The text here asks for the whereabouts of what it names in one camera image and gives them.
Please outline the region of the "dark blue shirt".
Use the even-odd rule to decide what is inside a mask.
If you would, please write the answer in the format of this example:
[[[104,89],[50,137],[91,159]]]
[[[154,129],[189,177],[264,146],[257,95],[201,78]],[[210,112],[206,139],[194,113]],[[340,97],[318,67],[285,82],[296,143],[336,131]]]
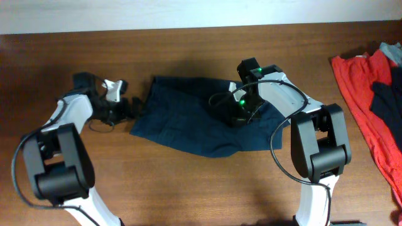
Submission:
[[[216,108],[229,90],[228,80],[155,77],[140,117],[130,133],[186,153],[223,158],[239,151],[282,148],[283,115],[269,103],[258,110],[260,119],[234,127],[236,104],[230,100]]]

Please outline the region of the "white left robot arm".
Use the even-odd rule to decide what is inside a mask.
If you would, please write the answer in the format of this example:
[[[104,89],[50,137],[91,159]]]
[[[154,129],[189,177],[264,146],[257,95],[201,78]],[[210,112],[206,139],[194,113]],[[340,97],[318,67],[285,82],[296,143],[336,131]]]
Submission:
[[[65,210],[81,225],[123,224],[95,188],[94,167],[80,133],[92,120],[114,127],[134,119],[141,101],[125,98],[127,87],[125,80],[113,82],[89,72],[73,75],[73,89],[57,100],[56,110],[43,126],[22,137],[14,152],[23,155],[35,197],[49,205],[31,203],[22,194],[13,159],[13,186],[23,202],[40,210]]]

